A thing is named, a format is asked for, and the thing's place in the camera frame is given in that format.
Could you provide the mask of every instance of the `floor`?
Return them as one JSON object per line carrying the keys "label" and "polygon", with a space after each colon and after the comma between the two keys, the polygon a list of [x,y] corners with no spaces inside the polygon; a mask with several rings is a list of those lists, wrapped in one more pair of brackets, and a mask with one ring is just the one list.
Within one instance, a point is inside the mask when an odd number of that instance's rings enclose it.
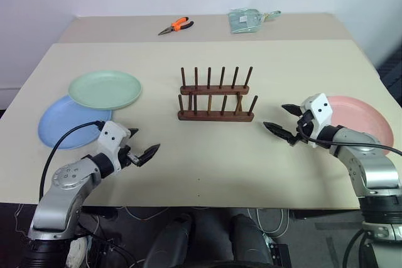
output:
{"label": "floor", "polygon": [[[14,213],[17,204],[0,203],[0,268],[17,267],[26,239],[15,231]],[[34,205],[25,205],[18,215],[18,230],[25,232],[29,228],[35,210]],[[129,208],[139,216],[148,217],[161,208]],[[161,215],[141,222],[130,217],[124,208],[118,209],[118,216],[113,221],[101,218],[100,224],[108,238],[135,254],[137,259],[146,257],[158,232],[168,221],[182,212],[193,212],[196,219],[196,231],[193,244],[188,251],[187,261],[227,260],[232,259],[231,244],[228,236],[229,220],[233,215],[243,213],[244,208],[169,208]],[[255,219],[255,210],[250,209]],[[260,210],[261,224],[266,230],[275,228],[280,219],[280,211]],[[354,233],[361,227],[362,217],[359,211],[308,218],[291,219],[288,231],[277,242],[288,244],[293,268],[320,267],[340,268],[346,245]],[[82,224],[93,230],[96,222],[82,215]],[[101,267],[127,267],[120,255],[109,252]],[[357,268],[357,249],[352,250],[349,268]]]}

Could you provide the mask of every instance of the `wooden peg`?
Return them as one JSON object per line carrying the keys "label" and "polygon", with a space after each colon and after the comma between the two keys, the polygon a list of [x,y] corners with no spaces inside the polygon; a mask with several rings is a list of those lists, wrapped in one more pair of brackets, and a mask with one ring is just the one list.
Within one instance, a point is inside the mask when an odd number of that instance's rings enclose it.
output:
{"label": "wooden peg", "polygon": [[188,111],[191,111],[191,109],[192,109],[192,103],[193,103],[193,95],[192,94],[189,94],[188,95]]}
{"label": "wooden peg", "polygon": [[234,84],[236,84],[237,73],[239,71],[239,67],[236,67],[234,70],[233,82],[232,82],[232,89],[234,88]]}
{"label": "wooden peg", "polygon": [[222,88],[222,85],[224,83],[224,75],[225,75],[225,67],[222,67],[222,73],[220,75],[220,83],[219,83],[219,89]]}
{"label": "wooden peg", "polygon": [[182,100],[182,95],[181,95],[181,94],[178,95],[178,103],[179,103],[179,105],[180,105],[180,113],[183,114],[183,113],[184,113],[184,110],[183,110],[183,100]]}
{"label": "wooden peg", "polygon": [[238,114],[240,111],[240,107],[241,107],[241,99],[243,98],[242,95],[238,95],[237,97],[237,105],[236,105],[236,110],[234,112],[234,115]]}
{"label": "wooden peg", "polygon": [[207,83],[207,88],[209,89],[211,86],[211,68],[208,67],[208,83]]}
{"label": "wooden peg", "polygon": [[251,106],[250,106],[250,110],[249,110],[248,115],[251,115],[251,113],[253,112],[253,109],[254,109],[254,106],[256,105],[257,99],[258,99],[258,96],[256,95],[256,96],[254,97],[254,99],[253,99],[253,102],[251,103]]}
{"label": "wooden peg", "polygon": [[197,115],[197,94],[194,95],[194,114]]}
{"label": "wooden peg", "polygon": [[186,78],[184,76],[184,68],[182,67],[182,81],[183,81],[183,87],[186,88]]}
{"label": "wooden peg", "polygon": [[198,68],[194,68],[194,73],[195,73],[195,89],[198,89]]}
{"label": "wooden peg", "polygon": [[249,80],[250,80],[250,76],[251,76],[251,72],[252,72],[252,71],[253,71],[253,67],[250,66],[249,73],[247,74],[246,83],[244,83],[243,88],[246,88],[246,87],[247,87],[247,84],[249,83]]}
{"label": "wooden peg", "polygon": [[208,111],[207,111],[208,115],[210,115],[211,113],[211,103],[212,103],[212,95],[208,95]]}
{"label": "wooden peg", "polygon": [[222,110],[220,111],[221,115],[224,115],[225,106],[226,106],[227,95],[224,96],[224,102],[222,103]]}

